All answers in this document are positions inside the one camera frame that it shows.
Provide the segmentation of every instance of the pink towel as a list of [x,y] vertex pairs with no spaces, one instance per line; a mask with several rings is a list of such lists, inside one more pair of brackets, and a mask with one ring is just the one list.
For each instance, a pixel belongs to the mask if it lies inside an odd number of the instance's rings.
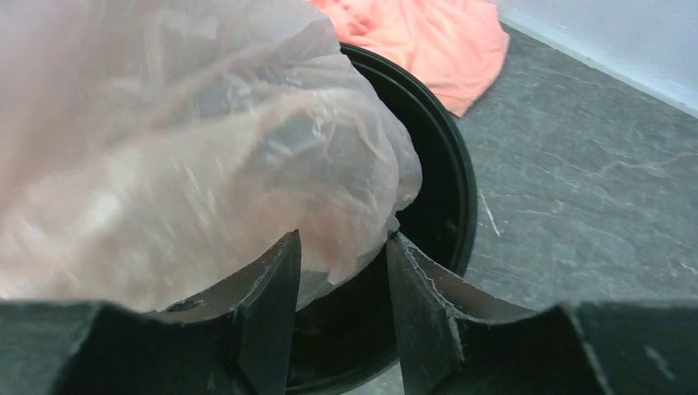
[[340,41],[379,53],[422,81],[453,114],[499,75],[509,36],[483,0],[308,0]]

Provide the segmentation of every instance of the stone floor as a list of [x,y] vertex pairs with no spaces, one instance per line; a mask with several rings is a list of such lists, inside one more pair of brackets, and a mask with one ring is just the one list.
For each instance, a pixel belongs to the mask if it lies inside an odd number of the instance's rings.
[[[698,119],[510,30],[458,121],[479,227],[466,278],[532,308],[698,296]],[[398,366],[352,395],[403,393]]]

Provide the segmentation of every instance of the trash bin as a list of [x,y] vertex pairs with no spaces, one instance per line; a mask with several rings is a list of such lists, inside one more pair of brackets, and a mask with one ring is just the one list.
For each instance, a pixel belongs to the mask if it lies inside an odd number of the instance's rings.
[[[441,103],[409,72],[368,50],[342,52],[400,119],[420,157],[419,196],[398,213],[400,230],[436,262],[465,272],[477,225],[468,150]],[[296,314],[289,394],[344,393],[397,360],[384,251],[358,276]]]

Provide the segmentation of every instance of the translucent plastic bag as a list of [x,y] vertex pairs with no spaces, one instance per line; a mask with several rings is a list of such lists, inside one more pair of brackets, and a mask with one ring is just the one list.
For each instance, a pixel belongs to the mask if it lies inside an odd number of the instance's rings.
[[305,0],[0,12],[0,299],[164,309],[299,229],[302,307],[421,186],[404,126]]

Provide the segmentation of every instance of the black plastic rim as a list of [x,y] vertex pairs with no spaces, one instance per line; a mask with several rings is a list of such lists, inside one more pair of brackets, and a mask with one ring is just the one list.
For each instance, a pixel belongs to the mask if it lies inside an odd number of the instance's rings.
[[[430,124],[434,125],[434,132],[437,132],[438,137],[444,141],[448,149],[448,161],[453,166],[455,172],[453,181],[458,191],[459,205],[466,208],[459,210],[458,213],[456,221],[459,224],[458,233],[454,246],[449,251],[450,258],[442,259],[443,262],[440,263],[444,264],[449,270],[463,275],[472,253],[472,245],[477,228],[477,188],[470,155],[451,114],[426,86],[397,64],[355,45],[342,44],[342,52],[349,57],[354,67],[361,74],[378,77],[381,79],[381,82],[390,83],[393,88],[398,88],[406,96],[409,96],[410,100],[419,105],[424,113],[423,115],[429,117]],[[397,361],[397,358],[397,346],[394,342],[392,344],[381,344],[380,350],[377,350],[370,360],[362,361],[360,366],[331,378],[316,379],[302,383],[293,383],[290,380],[286,393],[344,393],[383,373]]]

